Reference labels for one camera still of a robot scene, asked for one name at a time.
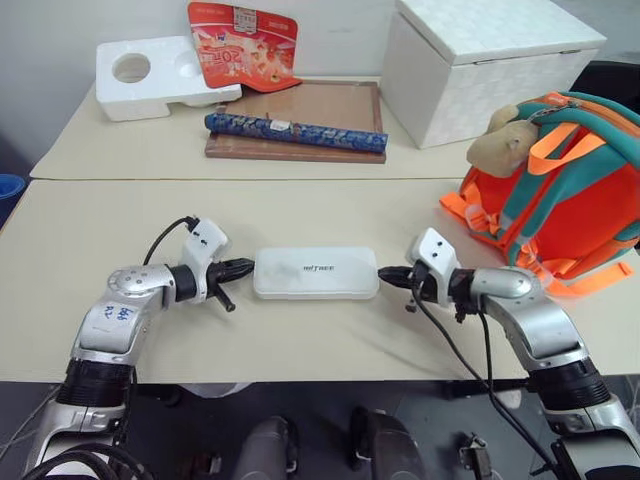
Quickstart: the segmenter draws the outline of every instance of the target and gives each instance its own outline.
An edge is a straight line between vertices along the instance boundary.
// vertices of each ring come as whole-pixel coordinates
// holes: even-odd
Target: table
[[[496,266],[497,252],[472,240],[438,206],[457,180],[34,181],[0,235],[0,381],[59,381],[80,322],[118,267],[139,264],[158,233],[196,213],[234,245],[228,258],[268,246],[370,246],[380,266],[404,253],[427,226],[457,248],[463,265]],[[184,232],[156,262],[179,260]],[[636,270],[640,258],[628,255]],[[246,278],[214,300],[179,305],[153,324],[139,362],[142,382],[245,382],[468,378],[435,328],[405,311],[408,292],[381,285],[369,301],[259,300]],[[564,302],[604,374],[640,372],[633,277]],[[482,329],[436,313],[484,372]],[[492,322],[497,377],[524,375]]]
[[[469,169],[465,156],[470,140],[418,150],[384,102],[382,122],[390,143],[383,165],[206,158],[209,132],[204,115],[210,111],[172,104],[169,117],[115,123],[103,114],[92,87],[31,176],[57,180],[461,178]]]

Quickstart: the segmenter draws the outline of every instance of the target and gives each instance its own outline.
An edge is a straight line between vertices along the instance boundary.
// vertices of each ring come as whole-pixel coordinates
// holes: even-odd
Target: styrofoam packaging
[[[209,88],[190,37],[103,43],[96,98],[113,121],[166,117],[169,103],[205,106],[242,96],[239,84]]]
[[[549,0],[397,0],[380,90],[419,148],[476,137],[498,108],[568,89],[605,37]]]
[[[253,288],[276,300],[368,299],[378,292],[378,268],[367,247],[263,248]]]

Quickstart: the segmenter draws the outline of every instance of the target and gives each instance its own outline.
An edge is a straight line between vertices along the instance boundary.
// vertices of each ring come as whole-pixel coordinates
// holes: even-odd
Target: stuffed animal
[[[510,177],[526,162],[529,149],[538,141],[538,127],[528,120],[510,121],[518,107],[507,105],[494,112],[484,135],[467,151],[467,161],[489,175]]]

